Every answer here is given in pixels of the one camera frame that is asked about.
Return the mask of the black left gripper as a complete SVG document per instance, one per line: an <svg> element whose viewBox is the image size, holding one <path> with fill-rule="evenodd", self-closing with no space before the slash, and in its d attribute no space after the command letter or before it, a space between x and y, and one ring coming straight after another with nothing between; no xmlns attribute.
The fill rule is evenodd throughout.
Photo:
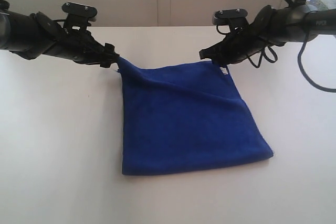
<svg viewBox="0 0 336 224"><path fill-rule="evenodd" d="M67 33L58 24L53 24L47 28L47 35L53 41L47 49L48 56L83 65L99 65L102 68L110 68L120 58L113 44L105 43L103 46L87 30L72 29Z"/></svg>

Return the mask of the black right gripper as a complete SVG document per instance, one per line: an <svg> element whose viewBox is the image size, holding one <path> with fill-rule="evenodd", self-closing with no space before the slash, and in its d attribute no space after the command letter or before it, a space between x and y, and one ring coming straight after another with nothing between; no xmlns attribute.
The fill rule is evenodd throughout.
<svg viewBox="0 0 336 224"><path fill-rule="evenodd" d="M209 59L220 66L240 63L267 46L266 25L252 22L227 22L224 39L199 51L201 60Z"/></svg>

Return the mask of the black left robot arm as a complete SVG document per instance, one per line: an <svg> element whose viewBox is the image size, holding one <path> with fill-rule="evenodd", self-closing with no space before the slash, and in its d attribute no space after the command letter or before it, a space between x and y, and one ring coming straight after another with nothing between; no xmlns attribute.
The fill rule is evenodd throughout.
<svg viewBox="0 0 336 224"><path fill-rule="evenodd" d="M67 17L50 19L42 12L23 15L9 7L1 0L1 50L26 60L46 55L103 68L118 62L115 46L100 44L87 29L96 20L96 8L66 2L61 9Z"/></svg>

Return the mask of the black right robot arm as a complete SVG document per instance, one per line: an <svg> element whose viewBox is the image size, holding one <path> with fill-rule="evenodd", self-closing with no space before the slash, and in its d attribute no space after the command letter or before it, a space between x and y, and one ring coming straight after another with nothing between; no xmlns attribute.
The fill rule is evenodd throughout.
<svg viewBox="0 0 336 224"><path fill-rule="evenodd" d="M246 19L245 9L220 10L213 14L215 26L228 26L222 41L202 49L201 59L225 66L240 63L266 47L287 42L304 42L318 35L335 35L335 9L317 10L312 5L274 9L267 5L254 21Z"/></svg>

